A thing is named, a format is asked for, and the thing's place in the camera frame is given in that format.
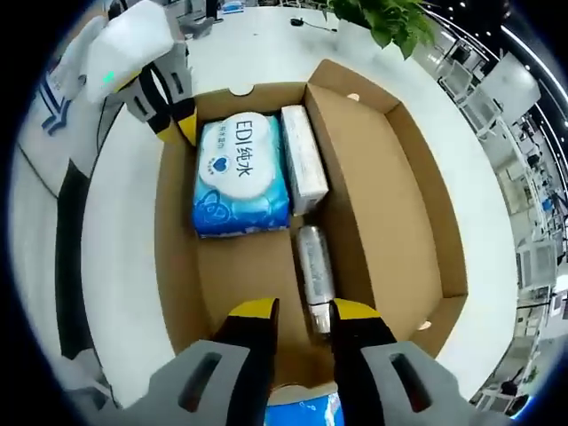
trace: white table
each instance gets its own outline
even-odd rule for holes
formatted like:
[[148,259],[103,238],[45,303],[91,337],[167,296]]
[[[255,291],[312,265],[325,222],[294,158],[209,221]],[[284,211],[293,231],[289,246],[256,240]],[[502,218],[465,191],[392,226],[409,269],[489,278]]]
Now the white table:
[[[469,297],[438,355],[470,398],[513,336],[515,246],[497,180],[469,125],[447,95],[398,48],[380,51],[362,37],[347,57],[320,12],[255,8],[224,16],[211,35],[188,42],[196,93],[242,85],[305,81],[330,58],[403,100],[438,163],[454,205]],[[99,158],[83,223],[83,294],[91,334],[108,381],[125,406],[174,356],[164,325],[154,265],[154,200],[162,142],[122,110]]]

